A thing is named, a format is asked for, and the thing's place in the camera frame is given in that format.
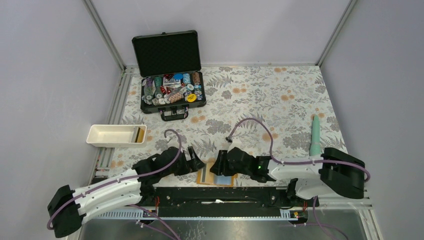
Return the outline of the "light blue card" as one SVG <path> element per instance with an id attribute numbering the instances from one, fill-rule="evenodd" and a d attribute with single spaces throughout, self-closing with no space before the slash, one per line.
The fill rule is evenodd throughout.
<path id="1" fill-rule="evenodd" d="M 216 175 L 216 176 L 214 176 L 213 183 L 215 185 L 232 186 L 233 185 L 233 177 L 232 176 L 224 176 L 224 175 Z"/>

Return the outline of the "orange leather card holder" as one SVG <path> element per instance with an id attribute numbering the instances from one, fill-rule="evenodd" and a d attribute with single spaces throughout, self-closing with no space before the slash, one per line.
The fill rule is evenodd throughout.
<path id="1" fill-rule="evenodd" d="M 197 172 L 196 183 L 199 185 L 215 186 L 215 187 L 233 187 L 238 175 L 224 176 L 216 175 L 210 172 L 213 162 L 205 163 L 205 167 Z"/>

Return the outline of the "white rectangular plastic tray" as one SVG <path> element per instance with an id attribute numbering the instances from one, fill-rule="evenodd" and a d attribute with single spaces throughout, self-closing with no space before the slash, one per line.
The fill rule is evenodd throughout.
<path id="1" fill-rule="evenodd" d="M 145 130 L 142 143 L 132 142 L 135 127 Z M 147 130 L 144 124 L 94 124 L 90 127 L 86 143 L 99 148 L 143 148 Z"/>

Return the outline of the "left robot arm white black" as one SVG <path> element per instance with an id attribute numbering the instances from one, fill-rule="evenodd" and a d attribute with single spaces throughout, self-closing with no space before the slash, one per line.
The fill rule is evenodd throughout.
<path id="1" fill-rule="evenodd" d="M 169 175 L 183 176 L 199 171 L 205 166 L 193 147 L 188 152 L 181 148 L 169 147 L 135 163 L 117 176 L 92 185 L 71 189 L 69 185 L 60 187 L 50 200 L 47 211 L 47 229 L 57 237 L 67 236 L 71 231 L 64 224 L 75 225 L 79 229 L 88 221 L 88 211 L 98 205 L 117 199 L 128 193 L 136 194 L 136 199 L 144 206 L 155 200 L 153 185 Z"/>

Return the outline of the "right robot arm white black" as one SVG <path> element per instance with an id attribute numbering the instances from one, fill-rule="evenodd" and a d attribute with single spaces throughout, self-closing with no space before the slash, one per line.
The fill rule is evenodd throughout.
<path id="1" fill-rule="evenodd" d="M 233 147 L 221 150 L 209 171 L 226 177 L 242 174 L 259 183 L 289 180 L 286 198 L 293 206 L 332 193 L 363 199 L 365 183 L 370 179 L 362 160 L 333 147 L 325 148 L 320 155 L 280 161 Z"/>

